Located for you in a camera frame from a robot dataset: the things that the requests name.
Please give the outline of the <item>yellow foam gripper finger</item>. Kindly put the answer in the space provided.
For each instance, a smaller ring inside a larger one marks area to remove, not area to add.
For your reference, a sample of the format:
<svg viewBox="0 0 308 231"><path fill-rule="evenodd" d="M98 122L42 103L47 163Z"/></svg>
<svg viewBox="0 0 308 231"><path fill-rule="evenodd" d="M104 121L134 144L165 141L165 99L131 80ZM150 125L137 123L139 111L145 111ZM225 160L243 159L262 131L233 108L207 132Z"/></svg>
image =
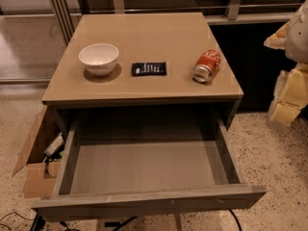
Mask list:
<svg viewBox="0 0 308 231"><path fill-rule="evenodd" d="M268 127L289 127L308 105L308 64L297 64L277 77L269 106Z"/></svg>
<svg viewBox="0 0 308 231"><path fill-rule="evenodd" d="M264 45L271 49L285 49L285 37L289 23L285 23L274 34L264 41Z"/></svg>

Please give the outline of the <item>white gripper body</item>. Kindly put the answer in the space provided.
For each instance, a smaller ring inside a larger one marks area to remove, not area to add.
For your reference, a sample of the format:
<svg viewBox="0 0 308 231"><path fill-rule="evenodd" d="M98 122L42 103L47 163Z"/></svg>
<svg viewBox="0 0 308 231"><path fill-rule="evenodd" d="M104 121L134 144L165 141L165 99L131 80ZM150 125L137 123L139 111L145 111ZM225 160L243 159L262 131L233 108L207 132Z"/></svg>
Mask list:
<svg viewBox="0 0 308 231"><path fill-rule="evenodd" d="M297 63L308 63L308 0L289 21L285 36L285 54Z"/></svg>

